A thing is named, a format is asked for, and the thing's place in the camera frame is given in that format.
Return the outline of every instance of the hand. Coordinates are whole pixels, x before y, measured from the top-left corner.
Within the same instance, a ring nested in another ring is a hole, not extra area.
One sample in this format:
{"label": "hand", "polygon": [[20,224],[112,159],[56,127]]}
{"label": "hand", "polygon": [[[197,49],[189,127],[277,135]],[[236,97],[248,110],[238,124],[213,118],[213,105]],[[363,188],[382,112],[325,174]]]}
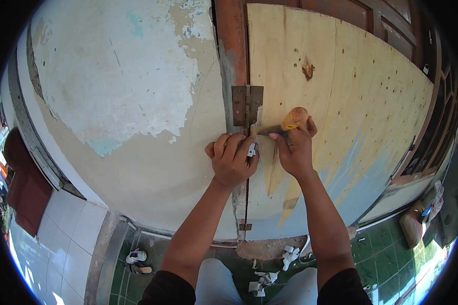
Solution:
{"label": "hand", "polygon": [[297,181],[302,182],[315,174],[312,167],[312,137],[318,132],[312,117],[307,118],[307,124],[301,124],[296,129],[288,131],[291,143],[281,135],[270,133],[278,146],[280,163],[287,173],[294,176]]}
{"label": "hand", "polygon": [[255,145],[256,155],[250,157],[248,150],[254,138],[246,137],[242,133],[225,133],[215,142],[209,143],[205,153],[212,160],[214,179],[230,189],[240,185],[256,172],[259,160],[258,144]]}

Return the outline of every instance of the blue paint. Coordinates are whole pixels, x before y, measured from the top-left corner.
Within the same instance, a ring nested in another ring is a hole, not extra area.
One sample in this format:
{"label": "blue paint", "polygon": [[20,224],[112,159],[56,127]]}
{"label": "blue paint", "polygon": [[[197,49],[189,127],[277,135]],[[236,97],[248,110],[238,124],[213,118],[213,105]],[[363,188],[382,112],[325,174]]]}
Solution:
{"label": "blue paint", "polygon": [[128,19],[134,26],[134,29],[130,30],[130,32],[135,37],[143,38],[142,27],[140,26],[142,19],[140,16],[134,15],[133,12],[133,10],[128,10],[125,16],[125,18]]}
{"label": "blue paint", "polygon": [[[326,191],[333,202],[341,197],[360,168],[360,165],[357,165],[351,170],[364,142],[359,140],[360,132],[358,132],[353,141],[354,145],[349,149],[341,166],[337,169],[336,174],[326,187]],[[358,178],[353,187],[336,207],[346,226],[351,225],[358,219],[380,194],[385,191],[390,177],[390,173],[385,172],[385,168],[388,162],[390,162],[390,156],[387,155],[386,148],[387,146],[385,145],[372,166]],[[329,168],[325,168],[319,173],[319,178],[324,183],[328,175]],[[278,228],[281,216],[282,213],[279,211],[266,219],[247,219],[247,223],[252,223],[253,226],[251,231],[246,232],[246,238],[248,240],[262,240],[294,237],[309,233],[307,211],[302,194],[300,194],[292,214]]]}
{"label": "blue paint", "polygon": [[89,140],[86,143],[102,158],[106,155],[110,155],[113,150],[116,150],[122,145],[122,142],[112,138],[98,138]]}

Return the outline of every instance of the pants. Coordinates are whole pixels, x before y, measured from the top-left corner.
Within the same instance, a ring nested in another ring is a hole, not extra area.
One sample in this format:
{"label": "pants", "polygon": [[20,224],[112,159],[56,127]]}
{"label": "pants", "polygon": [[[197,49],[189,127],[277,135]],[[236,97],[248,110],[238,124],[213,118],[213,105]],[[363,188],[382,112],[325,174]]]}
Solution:
{"label": "pants", "polygon": [[[202,262],[195,296],[196,305],[244,305],[232,280],[232,273],[220,260],[214,258]],[[309,267],[290,278],[267,304],[317,304],[317,300],[318,270]]]}

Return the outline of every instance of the right hand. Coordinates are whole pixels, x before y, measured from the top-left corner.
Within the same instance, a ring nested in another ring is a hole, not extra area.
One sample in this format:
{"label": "right hand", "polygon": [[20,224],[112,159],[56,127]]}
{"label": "right hand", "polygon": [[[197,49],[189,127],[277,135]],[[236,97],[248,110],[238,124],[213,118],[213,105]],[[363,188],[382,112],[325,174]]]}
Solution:
{"label": "right hand", "polygon": [[299,127],[288,131],[288,137],[291,140],[290,144],[279,134],[269,134],[269,137],[278,146],[280,163],[283,169],[299,182],[308,180],[316,173],[312,167],[312,137],[317,132],[317,127],[312,117],[309,116],[307,124],[301,124]]}

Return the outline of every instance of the plywood board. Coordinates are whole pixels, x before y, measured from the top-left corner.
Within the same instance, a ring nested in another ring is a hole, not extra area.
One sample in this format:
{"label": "plywood board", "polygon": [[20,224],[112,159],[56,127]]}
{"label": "plywood board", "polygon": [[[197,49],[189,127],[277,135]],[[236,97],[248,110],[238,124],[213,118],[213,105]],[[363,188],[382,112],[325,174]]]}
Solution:
{"label": "plywood board", "polygon": [[[421,130],[433,84],[384,41],[327,15],[248,4],[248,24],[250,83],[265,88],[252,134],[278,125],[293,107],[307,108],[319,130],[312,140],[314,168],[351,224],[385,189]],[[313,66],[311,78],[306,61]],[[306,226],[285,226],[303,204],[298,183],[281,168],[272,140],[257,141],[261,163],[250,178],[248,223],[258,225],[247,238],[306,234]]]}

